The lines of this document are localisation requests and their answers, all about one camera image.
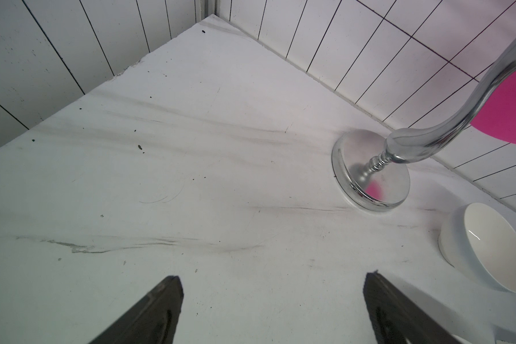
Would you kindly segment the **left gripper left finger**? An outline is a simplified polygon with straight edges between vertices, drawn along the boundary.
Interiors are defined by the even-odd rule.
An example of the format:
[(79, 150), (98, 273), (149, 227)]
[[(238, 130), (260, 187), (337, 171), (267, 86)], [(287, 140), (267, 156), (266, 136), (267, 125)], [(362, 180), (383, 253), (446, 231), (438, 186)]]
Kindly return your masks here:
[(183, 302), (178, 276), (167, 276), (92, 342), (172, 343)]

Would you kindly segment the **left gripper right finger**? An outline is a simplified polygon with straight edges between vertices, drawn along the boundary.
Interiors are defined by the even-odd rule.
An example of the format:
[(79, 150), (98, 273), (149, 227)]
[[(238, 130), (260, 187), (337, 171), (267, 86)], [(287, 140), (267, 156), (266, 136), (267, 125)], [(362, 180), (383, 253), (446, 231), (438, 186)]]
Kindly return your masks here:
[(366, 274), (363, 296), (378, 343), (459, 342), (377, 271)]

